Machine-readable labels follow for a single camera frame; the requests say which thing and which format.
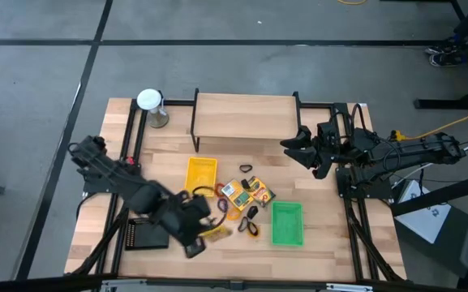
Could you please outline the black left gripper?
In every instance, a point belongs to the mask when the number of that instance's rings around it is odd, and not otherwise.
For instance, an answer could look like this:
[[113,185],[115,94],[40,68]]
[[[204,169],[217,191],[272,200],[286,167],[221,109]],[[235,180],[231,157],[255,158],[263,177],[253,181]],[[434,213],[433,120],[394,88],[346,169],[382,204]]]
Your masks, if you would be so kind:
[[191,259],[206,249],[204,239],[198,235],[205,230],[200,220],[210,214],[205,197],[193,197],[187,190],[181,190],[177,195],[162,201],[154,213],[154,222],[185,246],[185,255]]

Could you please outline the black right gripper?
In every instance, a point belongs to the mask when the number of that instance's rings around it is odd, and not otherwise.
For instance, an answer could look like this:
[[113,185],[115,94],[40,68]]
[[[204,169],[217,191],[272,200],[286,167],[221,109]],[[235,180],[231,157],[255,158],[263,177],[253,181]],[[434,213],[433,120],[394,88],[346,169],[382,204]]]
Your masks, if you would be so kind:
[[[316,149],[309,148],[316,139]],[[300,126],[294,138],[282,140],[280,145],[284,154],[311,170],[316,179],[328,175],[333,158],[339,155],[340,138],[335,131],[318,131],[317,137],[311,134],[307,126]]]

